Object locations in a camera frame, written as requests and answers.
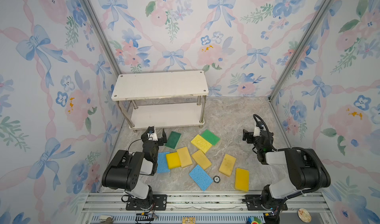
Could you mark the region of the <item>tan yellow orange-backed sponge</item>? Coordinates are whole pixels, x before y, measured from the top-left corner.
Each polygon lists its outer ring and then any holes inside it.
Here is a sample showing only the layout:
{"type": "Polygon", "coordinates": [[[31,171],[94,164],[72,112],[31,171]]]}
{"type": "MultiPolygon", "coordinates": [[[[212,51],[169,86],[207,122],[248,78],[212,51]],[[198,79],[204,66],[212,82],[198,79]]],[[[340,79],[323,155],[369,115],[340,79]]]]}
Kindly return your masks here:
{"type": "Polygon", "coordinates": [[[219,167],[219,172],[230,177],[233,172],[236,160],[237,159],[235,157],[225,154],[223,161],[219,167]]]}

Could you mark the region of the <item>large blue sponge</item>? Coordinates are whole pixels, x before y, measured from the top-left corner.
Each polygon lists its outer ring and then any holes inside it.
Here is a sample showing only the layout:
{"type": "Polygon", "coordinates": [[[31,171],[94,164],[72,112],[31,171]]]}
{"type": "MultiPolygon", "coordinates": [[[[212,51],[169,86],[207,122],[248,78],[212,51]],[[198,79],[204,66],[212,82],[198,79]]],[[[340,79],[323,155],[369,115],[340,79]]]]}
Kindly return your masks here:
{"type": "Polygon", "coordinates": [[[196,165],[193,168],[193,170],[189,173],[189,176],[200,187],[202,191],[206,191],[208,187],[213,183],[213,179],[200,165],[196,165]]]}

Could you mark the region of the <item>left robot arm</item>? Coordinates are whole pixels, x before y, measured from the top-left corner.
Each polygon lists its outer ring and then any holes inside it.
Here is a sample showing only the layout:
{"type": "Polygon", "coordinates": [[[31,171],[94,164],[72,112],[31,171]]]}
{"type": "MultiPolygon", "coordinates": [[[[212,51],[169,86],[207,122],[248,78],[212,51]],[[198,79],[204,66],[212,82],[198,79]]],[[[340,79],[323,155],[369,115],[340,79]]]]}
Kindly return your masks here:
{"type": "Polygon", "coordinates": [[[152,188],[139,180],[140,175],[154,176],[158,167],[159,148],[167,143],[162,131],[158,138],[154,126],[141,135],[142,152],[119,150],[102,176],[102,186],[125,191],[133,200],[153,202],[152,188]]]}

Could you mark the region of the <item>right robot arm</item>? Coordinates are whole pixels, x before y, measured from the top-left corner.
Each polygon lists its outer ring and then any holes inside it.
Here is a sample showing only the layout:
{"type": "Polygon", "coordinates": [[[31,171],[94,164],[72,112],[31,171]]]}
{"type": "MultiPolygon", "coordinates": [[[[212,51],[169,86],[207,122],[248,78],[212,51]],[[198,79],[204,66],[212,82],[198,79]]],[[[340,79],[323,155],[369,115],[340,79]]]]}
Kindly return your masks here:
{"type": "Polygon", "coordinates": [[[262,165],[286,166],[288,174],[280,181],[266,185],[261,195],[246,195],[242,202],[247,206],[274,210],[285,206],[291,198],[315,192],[331,185],[331,177],[311,148],[273,148],[273,133],[255,128],[243,130],[243,141],[253,144],[253,151],[262,165]]]}

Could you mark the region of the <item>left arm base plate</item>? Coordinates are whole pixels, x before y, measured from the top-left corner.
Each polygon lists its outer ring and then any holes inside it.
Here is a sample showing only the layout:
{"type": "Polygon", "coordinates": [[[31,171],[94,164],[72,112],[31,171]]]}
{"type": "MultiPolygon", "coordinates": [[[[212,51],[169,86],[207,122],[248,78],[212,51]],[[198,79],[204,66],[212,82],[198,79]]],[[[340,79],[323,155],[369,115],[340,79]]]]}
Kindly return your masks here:
{"type": "Polygon", "coordinates": [[[165,211],[167,207],[166,194],[148,195],[146,199],[128,197],[126,201],[127,211],[165,211]]]}

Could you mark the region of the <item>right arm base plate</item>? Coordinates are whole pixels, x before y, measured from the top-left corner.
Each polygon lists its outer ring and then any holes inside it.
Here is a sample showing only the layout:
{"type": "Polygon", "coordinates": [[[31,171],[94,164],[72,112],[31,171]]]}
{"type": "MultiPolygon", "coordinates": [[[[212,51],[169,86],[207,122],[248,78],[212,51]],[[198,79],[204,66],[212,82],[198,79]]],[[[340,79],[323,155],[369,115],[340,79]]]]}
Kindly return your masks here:
{"type": "Polygon", "coordinates": [[[248,211],[278,211],[282,199],[274,199],[271,196],[245,195],[242,202],[246,204],[248,211]]]}

